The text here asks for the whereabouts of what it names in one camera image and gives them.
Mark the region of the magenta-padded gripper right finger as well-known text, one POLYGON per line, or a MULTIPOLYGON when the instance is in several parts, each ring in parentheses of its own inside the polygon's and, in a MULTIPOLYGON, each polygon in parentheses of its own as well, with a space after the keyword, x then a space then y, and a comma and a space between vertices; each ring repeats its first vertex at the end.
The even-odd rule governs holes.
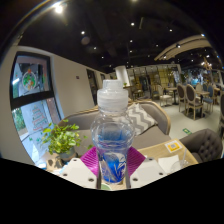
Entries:
POLYGON ((127 188, 140 188, 166 176, 152 157, 145 157, 131 147, 127 155, 127 188))

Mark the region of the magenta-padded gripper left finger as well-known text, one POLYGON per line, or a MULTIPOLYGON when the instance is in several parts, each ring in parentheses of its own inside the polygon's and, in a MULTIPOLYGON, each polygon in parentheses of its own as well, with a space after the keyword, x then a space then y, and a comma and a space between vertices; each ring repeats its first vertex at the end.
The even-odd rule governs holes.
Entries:
POLYGON ((101 174, 96 148, 91 148, 80 158, 72 158, 60 176, 78 186, 99 189, 101 174))

